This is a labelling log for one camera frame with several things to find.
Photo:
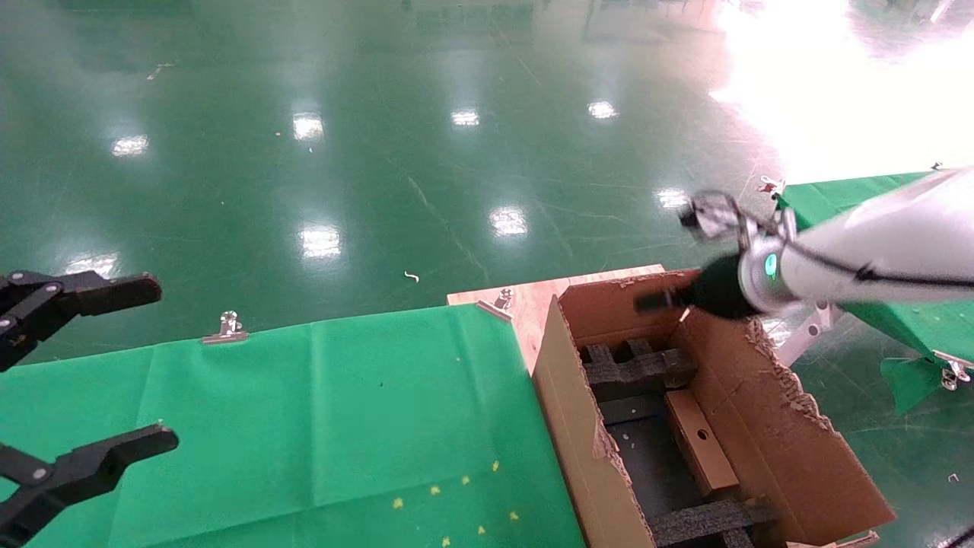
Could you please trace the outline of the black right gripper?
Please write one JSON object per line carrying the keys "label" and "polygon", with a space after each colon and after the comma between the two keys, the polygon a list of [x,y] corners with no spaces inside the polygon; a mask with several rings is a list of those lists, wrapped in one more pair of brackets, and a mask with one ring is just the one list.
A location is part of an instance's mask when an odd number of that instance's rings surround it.
{"label": "black right gripper", "polygon": [[635,298],[637,313],[685,310],[689,306],[728,319],[741,320],[761,314],[746,298],[740,284],[740,255],[723,254],[699,272],[682,290],[660,290]]}

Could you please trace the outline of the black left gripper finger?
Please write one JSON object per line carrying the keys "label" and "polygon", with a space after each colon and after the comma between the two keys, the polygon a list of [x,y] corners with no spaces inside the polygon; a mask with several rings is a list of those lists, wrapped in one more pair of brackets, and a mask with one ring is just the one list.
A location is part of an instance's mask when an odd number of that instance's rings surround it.
{"label": "black left gripper finger", "polygon": [[161,300],[150,273],[107,279],[95,271],[1,277],[1,371],[9,371],[77,316],[98,316]]}
{"label": "black left gripper finger", "polygon": [[129,466],[179,444],[170,427],[150,425],[73,448],[51,464],[2,445],[2,476],[17,486],[1,505],[2,546],[24,547],[66,508],[112,492]]}

